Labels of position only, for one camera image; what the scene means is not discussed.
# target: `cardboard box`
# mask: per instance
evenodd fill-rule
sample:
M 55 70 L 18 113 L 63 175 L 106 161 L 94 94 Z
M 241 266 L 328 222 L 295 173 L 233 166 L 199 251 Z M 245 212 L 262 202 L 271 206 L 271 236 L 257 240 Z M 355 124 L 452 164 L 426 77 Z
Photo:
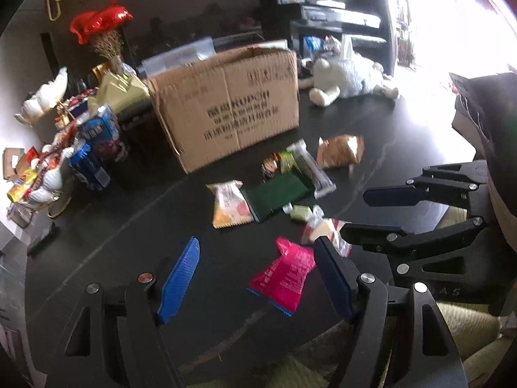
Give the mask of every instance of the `cardboard box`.
M 25 153 L 24 149 L 17 149 L 13 147 L 8 147 L 4 150 L 4 154 L 2 156 L 2 163 L 4 167 L 4 179 L 11 179 L 16 176 L 16 164 L 23 157 Z
M 298 126 L 296 58 L 288 50 L 232 49 L 147 85 L 185 172 Z

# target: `plush toy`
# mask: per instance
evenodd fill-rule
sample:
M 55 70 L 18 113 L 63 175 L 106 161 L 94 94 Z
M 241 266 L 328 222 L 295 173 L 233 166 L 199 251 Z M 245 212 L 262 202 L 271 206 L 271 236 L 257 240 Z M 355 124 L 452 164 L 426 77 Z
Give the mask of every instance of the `plush toy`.
M 338 97 L 345 99 L 371 93 L 396 99 L 399 90 L 384 85 L 383 70 L 378 62 L 355 53 L 351 37 L 343 35 L 340 53 L 327 59 L 317 59 L 312 78 L 300 80 L 298 87 L 312 87 L 309 98 L 322 107 L 330 105 Z

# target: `blue can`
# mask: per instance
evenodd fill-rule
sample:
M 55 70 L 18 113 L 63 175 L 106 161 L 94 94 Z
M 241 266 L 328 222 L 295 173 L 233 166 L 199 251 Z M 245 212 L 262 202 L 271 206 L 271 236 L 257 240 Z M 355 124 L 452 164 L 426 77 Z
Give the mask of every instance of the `blue can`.
M 70 158 L 70 166 L 79 180 L 91 190 L 102 191 L 111 181 L 110 176 L 100 166 L 91 146 L 84 141 L 75 149 Z

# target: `green package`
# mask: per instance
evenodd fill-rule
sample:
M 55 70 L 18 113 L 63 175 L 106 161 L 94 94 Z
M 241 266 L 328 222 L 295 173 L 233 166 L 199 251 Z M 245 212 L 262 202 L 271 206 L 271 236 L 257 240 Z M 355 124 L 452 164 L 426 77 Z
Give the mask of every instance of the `green package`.
M 298 171 L 285 172 L 258 187 L 242 190 L 255 220 L 260 222 L 280 210 L 284 205 L 296 202 L 314 190 L 311 182 Z

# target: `pink snack bag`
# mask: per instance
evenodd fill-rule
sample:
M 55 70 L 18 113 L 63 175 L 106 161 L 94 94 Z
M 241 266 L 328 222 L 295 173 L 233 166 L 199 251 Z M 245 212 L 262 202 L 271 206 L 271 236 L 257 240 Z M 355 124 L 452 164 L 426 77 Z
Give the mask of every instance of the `pink snack bag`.
M 303 283 L 314 268 L 312 250 L 302 248 L 285 238 L 278 238 L 277 258 L 249 283 L 249 291 L 263 295 L 288 316 L 292 316 L 300 303 Z

